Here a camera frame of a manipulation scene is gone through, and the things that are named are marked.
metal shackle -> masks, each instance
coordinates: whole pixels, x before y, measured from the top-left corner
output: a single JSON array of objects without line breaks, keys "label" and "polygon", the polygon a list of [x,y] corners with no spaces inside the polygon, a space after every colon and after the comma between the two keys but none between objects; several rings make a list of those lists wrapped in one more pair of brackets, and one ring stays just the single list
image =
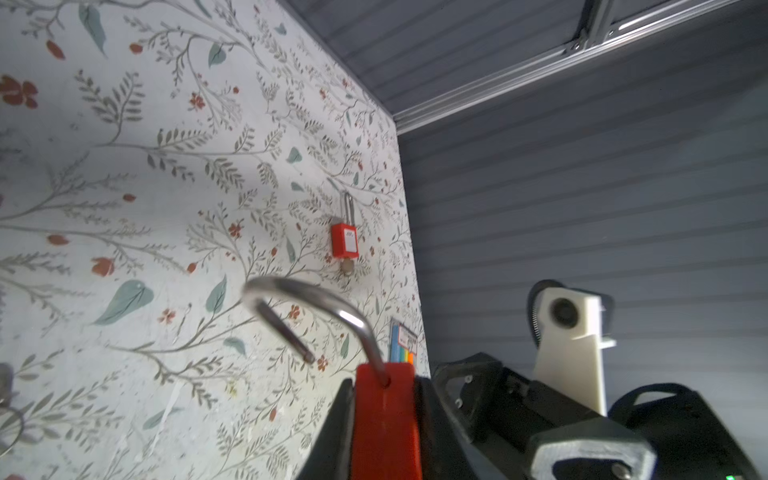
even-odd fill
[{"label": "metal shackle", "polygon": [[248,280],[243,287],[243,304],[253,313],[261,316],[277,333],[282,336],[306,362],[314,362],[315,356],[304,343],[289,329],[272,307],[264,301],[265,296],[304,303],[339,320],[353,331],[362,345],[382,387],[389,385],[389,374],[384,368],[376,335],[373,328],[357,308],[349,302],[319,286],[310,285],[280,276],[259,276]]}]

corrugated gray wall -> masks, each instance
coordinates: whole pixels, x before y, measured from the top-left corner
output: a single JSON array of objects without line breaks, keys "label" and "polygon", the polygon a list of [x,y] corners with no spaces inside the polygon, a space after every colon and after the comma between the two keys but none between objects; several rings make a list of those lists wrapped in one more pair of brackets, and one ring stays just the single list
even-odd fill
[{"label": "corrugated gray wall", "polygon": [[571,40],[584,8],[581,0],[283,1],[392,113]]},{"label": "corrugated gray wall", "polygon": [[528,288],[612,295],[609,402],[702,392],[768,472],[768,5],[400,137],[429,356],[530,375]]}]

padlock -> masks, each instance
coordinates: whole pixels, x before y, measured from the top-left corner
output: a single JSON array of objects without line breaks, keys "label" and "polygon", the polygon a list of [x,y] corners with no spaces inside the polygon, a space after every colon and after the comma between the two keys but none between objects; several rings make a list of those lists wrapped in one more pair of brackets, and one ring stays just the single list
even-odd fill
[{"label": "padlock", "polygon": [[352,195],[344,192],[344,223],[331,226],[331,244],[335,258],[357,258],[357,229],[355,228],[355,205]]}]

wallpapered wall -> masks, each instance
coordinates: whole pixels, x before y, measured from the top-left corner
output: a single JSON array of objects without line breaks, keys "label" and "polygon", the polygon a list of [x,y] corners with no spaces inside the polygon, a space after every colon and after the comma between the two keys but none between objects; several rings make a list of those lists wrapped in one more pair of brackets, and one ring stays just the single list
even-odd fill
[{"label": "wallpapered wall", "polygon": [[[26,418],[0,478],[291,478],[364,360],[282,275],[420,337],[392,120],[272,2],[0,0],[0,362]],[[352,276],[329,256],[356,200]],[[0,440],[18,423],[0,415]]]}]

orange flower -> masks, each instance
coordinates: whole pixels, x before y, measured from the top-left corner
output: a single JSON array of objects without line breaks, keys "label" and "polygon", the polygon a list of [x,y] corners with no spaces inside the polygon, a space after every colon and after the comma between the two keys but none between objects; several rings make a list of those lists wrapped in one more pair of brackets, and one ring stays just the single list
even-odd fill
[{"label": "orange flower", "polygon": [[64,60],[64,52],[61,51],[58,45],[56,45],[52,40],[45,42],[45,46],[48,47],[48,51],[51,52],[51,55],[58,58],[59,60]]},{"label": "orange flower", "polygon": [[237,223],[232,223],[230,225],[229,231],[230,231],[230,237],[232,238],[240,238],[242,235],[240,235],[240,231],[243,229],[243,226],[241,225],[243,221],[238,220]]},{"label": "orange flower", "polygon": [[328,360],[326,360],[326,356],[323,355],[320,357],[320,359],[317,361],[317,369],[320,372],[325,372],[326,367],[328,366]]},{"label": "orange flower", "polygon": [[64,235],[48,235],[48,243],[60,247],[69,243],[69,240]]},{"label": "orange flower", "polygon": [[99,276],[107,276],[114,273],[114,260],[107,257],[91,258],[91,262],[96,262],[91,272]]},{"label": "orange flower", "polygon": [[21,105],[23,103],[27,108],[37,108],[38,102],[32,98],[37,93],[37,87],[30,81],[19,84],[13,77],[2,76],[0,94],[2,94],[2,100],[9,105]]},{"label": "orange flower", "polygon": [[197,92],[192,92],[192,98],[190,99],[190,110],[203,110],[205,108],[205,101],[202,95],[198,95]]},{"label": "orange flower", "polygon": [[301,309],[298,305],[291,305],[290,306],[290,313],[288,314],[288,318],[290,319],[298,319],[299,315],[301,314]]},{"label": "orange flower", "polygon": [[170,308],[166,308],[163,310],[162,315],[160,315],[160,318],[158,318],[157,321],[160,323],[165,323],[166,325],[170,325],[171,320],[173,320],[175,316],[176,312]]}]

